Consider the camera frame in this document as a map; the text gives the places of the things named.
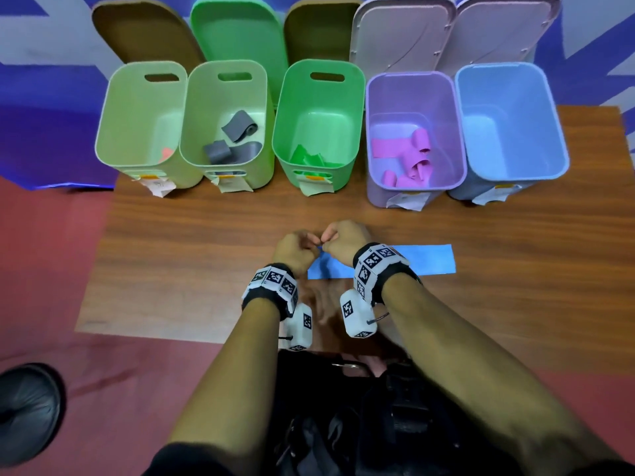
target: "person's left arm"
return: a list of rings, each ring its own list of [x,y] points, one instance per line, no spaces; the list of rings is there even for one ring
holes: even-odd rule
[[[318,237],[305,230],[285,236],[274,263],[296,278],[319,252]],[[188,401],[170,442],[205,444],[237,476],[258,474],[273,406],[280,312],[265,298],[252,299],[227,342]]]

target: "light green bin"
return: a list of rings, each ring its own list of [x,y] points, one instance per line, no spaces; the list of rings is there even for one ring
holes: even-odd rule
[[[222,127],[239,110],[249,114],[258,130],[233,143]],[[190,74],[181,153],[199,173],[218,184],[221,191],[235,191],[236,185],[232,183],[242,182],[237,178],[243,178],[249,188],[238,186],[236,190],[253,190],[271,180],[274,175],[273,127],[274,110],[267,88],[267,72],[257,62],[209,61]],[[217,140],[224,140],[230,147],[256,141],[262,143],[262,149],[254,159],[243,164],[210,165],[203,146]]]
[[[99,122],[97,158],[133,179],[167,177],[196,185],[201,171],[179,151],[187,73],[173,61],[128,63],[113,73]],[[174,152],[165,160],[164,149]]]
[[[301,60],[287,70],[273,148],[304,195],[333,192],[349,181],[360,149],[365,85],[363,72],[345,61]],[[319,154],[324,163],[297,163],[301,152],[308,154],[305,161]]]

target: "white lid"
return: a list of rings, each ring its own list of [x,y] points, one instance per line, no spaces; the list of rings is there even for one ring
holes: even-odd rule
[[[463,0],[438,71],[523,61],[560,12],[561,0]]]
[[[432,71],[455,17],[453,0],[367,0],[353,18],[350,62],[366,80],[384,72]]]

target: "green lid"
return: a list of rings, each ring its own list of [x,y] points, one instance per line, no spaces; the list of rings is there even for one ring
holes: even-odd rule
[[[269,5],[261,0],[197,0],[190,23],[208,61],[260,63],[277,106],[289,63],[282,24]]]

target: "person's left hand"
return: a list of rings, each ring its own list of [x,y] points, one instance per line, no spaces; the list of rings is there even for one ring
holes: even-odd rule
[[[321,240],[306,230],[285,235],[275,248],[274,263],[287,264],[297,279],[306,275],[313,261],[319,256]]]

